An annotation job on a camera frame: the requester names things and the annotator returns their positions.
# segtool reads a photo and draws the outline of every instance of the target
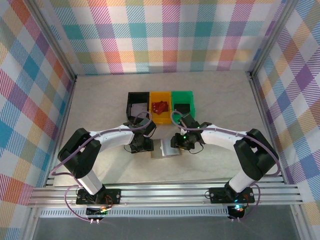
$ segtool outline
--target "black bin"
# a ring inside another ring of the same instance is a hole
[[[131,116],[132,104],[146,103],[146,110],[149,111],[149,92],[128,92],[128,100],[126,104],[126,117],[129,122],[133,123],[135,116]],[[140,123],[143,118],[138,117],[136,123]]]

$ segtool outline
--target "aluminum rail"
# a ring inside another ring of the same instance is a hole
[[[211,204],[205,198],[209,188],[222,188],[225,181],[197,183],[123,183],[106,185],[107,189],[121,189],[121,200],[114,208],[122,207],[200,207],[200,206],[232,206],[233,204]],[[258,185],[261,188],[260,205],[296,205],[302,203],[296,185],[284,184],[282,176],[263,178]],[[31,208],[63,208],[66,207],[64,194],[68,187],[35,188],[29,201]],[[253,187],[257,199],[258,189]],[[76,189],[67,194],[67,201],[76,205]]]

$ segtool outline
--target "plaid wallpaper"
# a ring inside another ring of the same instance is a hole
[[[258,74],[291,184],[320,239],[320,0],[300,0]]]
[[[285,0],[37,0],[78,74],[248,70]]]
[[[72,82],[23,0],[0,1],[0,240],[18,238]]]

